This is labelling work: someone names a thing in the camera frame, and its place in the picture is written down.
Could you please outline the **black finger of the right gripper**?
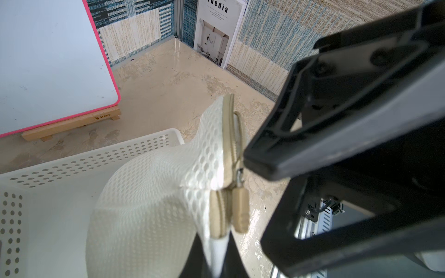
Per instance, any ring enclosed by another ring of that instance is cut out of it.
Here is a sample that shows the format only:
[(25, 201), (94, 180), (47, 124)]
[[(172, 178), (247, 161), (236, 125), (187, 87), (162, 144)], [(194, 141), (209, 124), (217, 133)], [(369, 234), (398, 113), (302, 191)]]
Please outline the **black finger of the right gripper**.
[[(298, 239), (298, 221), (311, 197), (332, 196), (371, 217), (309, 239)], [(265, 255), (289, 277), (364, 259), (445, 247), (445, 196), (353, 173), (294, 177), (261, 239)]]

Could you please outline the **white mesh laundry bag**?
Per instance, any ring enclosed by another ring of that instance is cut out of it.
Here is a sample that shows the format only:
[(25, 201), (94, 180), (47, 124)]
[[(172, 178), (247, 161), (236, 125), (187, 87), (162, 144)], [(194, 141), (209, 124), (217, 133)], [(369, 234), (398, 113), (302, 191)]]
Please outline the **white mesh laundry bag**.
[(90, 278), (178, 278), (196, 234), (212, 277), (221, 277), (230, 232), (250, 225), (234, 102), (219, 97), (190, 142), (140, 155), (112, 175), (90, 217)]

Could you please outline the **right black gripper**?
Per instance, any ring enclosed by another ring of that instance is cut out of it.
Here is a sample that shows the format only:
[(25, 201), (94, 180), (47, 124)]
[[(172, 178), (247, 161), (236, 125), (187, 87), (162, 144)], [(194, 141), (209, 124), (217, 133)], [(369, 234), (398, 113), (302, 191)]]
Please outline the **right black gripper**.
[(371, 222), (445, 217), (445, 3), (323, 37), (296, 62), (244, 152), (276, 181), (317, 169), (317, 221), (344, 201)]

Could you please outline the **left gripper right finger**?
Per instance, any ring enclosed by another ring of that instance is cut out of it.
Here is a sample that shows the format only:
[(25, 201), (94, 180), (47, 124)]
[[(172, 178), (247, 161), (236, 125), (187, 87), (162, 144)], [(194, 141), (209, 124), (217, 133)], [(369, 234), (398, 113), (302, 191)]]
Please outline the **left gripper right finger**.
[(221, 278), (249, 278), (231, 232), (229, 234), (229, 242), (221, 271)]

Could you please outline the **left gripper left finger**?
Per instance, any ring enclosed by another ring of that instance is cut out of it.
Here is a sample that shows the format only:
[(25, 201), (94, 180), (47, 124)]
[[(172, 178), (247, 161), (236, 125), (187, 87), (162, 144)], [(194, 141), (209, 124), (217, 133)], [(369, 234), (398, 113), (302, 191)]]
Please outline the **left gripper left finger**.
[(212, 278), (203, 252), (202, 242), (196, 234), (190, 253), (179, 278)]

